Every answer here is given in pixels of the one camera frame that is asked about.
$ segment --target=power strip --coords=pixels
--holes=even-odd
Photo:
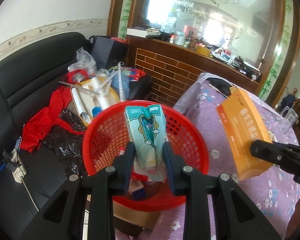
[[[18,168],[16,168],[16,170],[12,173],[12,175],[16,182],[21,183],[22,179],[27,174],[26,168],[23,165],[20,155],[17,153],[16,149],[13,149],[11,154],[12,154],[11,161],[14,163],[20,163],[20,166]]]

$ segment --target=black leather sofa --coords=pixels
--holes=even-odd
[[[2,150],[12,149],[22,127],[49,104],[76,51],[91,50],[91,43],[80,33],[63,33],[32,43],[0,61],[0,161]],[[143,99],[151,90],[151,77],[130,82],[129,99]],[[21,151],[27,170],[24,178],[37,205],[42,207],[66,179],[64,166],[45,147],[30,154]],[[0,239],[18,239],[36,214],[25,187],[12,173],[0,171]]]

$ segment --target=blue bottle cap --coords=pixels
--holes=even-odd
[[[92,117],[96,117],[102,111],[100,106],[96,106],[92,109]]]

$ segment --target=brick pattern panel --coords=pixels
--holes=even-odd
[[[171,107],[202,72],[193,66],[143,49],[137,49],[135,67],[152,76],[153,101]]]

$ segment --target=metal ruler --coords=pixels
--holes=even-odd
[[[123,62],[119,62],[118,63],[118,82],[119,82],[119,95],[120,95],[120,101],[124,102],[126,101],[126,99],[124,98],[124,93],[123,93],[123,87],[122,87],[122,73],[121,73],[121,64],[123,64]]]
[[[70,87],[77,88],[77,89],[82,90],[82,91],[89,92],[89,93],[94,94],[94,95],[99,95],[98,92],[95,92],[93,90],[89,90],[89,89],[83,88],[82,86],[79,86],[79,85],[74,85],[74,84],[70,84],[70,83],[67,83],[67,82],[63,82],[63,81],[59,81],[59,83],[63,84],[63,85],[70,86]]]
[[[117,71],[113,71],[110,74],[110,76],[96,89],[95,92],[98,93],[101,90],[101,88],[103,88],[109,81],[112,81],[113,77],[115,75],[117,75],[117,73],[118,73]],[[107,95],[109,93],[110,85],[111,85],[111,83],[109,83],[108,87],[106,88],[106,94],[105,95]]]

